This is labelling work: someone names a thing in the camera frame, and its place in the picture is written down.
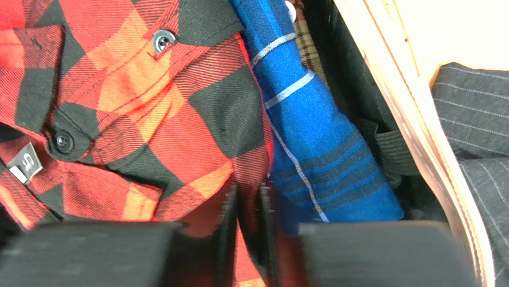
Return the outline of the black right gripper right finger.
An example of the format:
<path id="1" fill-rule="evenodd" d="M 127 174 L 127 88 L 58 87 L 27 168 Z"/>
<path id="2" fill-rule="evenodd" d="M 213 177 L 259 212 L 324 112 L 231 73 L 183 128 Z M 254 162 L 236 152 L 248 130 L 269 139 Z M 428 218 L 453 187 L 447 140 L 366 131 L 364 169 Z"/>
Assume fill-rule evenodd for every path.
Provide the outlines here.
<path id="1" fill-rule="evenodd" d="M 432 221 L 280 225 L 283 204 L 260 188 L 269 286 L 476 286 L 462 246 Z"/>

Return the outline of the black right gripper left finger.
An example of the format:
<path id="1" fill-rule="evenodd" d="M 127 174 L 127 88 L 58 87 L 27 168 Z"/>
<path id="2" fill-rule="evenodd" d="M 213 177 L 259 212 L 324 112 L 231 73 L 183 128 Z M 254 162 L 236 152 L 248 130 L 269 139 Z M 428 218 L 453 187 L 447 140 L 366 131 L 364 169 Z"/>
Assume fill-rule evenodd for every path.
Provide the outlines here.
<path id="1" fill-rule="evenodd" d="M 231 286 L 237 188 L 219 225 L 193 237 L 178 222 L 46 224 L 1 256 L 2 286 Z"/>

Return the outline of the multicolour plaid shirt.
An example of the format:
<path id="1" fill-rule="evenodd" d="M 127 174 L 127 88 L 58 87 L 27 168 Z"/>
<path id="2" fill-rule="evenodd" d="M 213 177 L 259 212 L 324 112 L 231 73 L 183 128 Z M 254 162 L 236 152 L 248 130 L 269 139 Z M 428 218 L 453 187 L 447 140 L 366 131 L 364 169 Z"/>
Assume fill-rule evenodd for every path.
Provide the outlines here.
<path id="1" fill-rule="evenodd" d="M 303 2 L 299 0 L 291 0 L 290 3 L 296 10 L 296 20 L 293 21 L 293 26 L 297 34 L 296 43 L 298 45 L 301 60 L 307 68 L 312 70 L 325 83 L 325 85 L 329 87 L 319 53 L 316 49 L 305 19 Z"/>

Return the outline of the blue plaid shirt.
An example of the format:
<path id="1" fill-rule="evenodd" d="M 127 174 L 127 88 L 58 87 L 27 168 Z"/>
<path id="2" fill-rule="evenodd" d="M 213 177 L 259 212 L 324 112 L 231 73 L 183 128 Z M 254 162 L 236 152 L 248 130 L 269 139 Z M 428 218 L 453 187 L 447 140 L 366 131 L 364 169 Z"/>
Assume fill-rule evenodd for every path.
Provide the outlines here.
<path id="1" fill-rule="evenodd" d="M 274 135 L 280 223 L 397 221 L 404 212 L 366 141 L 299 54 L 290 1 L 232 1 Z"/>

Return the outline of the red black plaid shirt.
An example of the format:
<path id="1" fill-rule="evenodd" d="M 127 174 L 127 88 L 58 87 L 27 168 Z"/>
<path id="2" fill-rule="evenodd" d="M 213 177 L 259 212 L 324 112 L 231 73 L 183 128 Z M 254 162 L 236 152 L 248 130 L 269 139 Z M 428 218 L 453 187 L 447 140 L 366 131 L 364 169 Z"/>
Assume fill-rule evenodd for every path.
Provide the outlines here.
<path id="1" fill-rule="evenodd" d="M 273 152 L 228 1 L 2 1 L 1 206 L 46 224 L 217 229 L 237 188 L 231 286 L 265 286 L 260 188 Z"/>

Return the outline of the pink suitcase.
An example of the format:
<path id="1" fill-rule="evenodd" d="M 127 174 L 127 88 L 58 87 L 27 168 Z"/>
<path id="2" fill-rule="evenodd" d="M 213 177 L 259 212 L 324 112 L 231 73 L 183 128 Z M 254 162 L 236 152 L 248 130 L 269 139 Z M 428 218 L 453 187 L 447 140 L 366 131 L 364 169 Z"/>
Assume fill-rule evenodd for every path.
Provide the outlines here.
<path id="1" fill-rule="evenodd" d="M 305 1 L 341 109 L 412 218 L 447 222 L 480 286 L 495 285 L 490 237 L 444 133 L 431 88 L 459 63 L 508 72 L 507 1 Z"/>

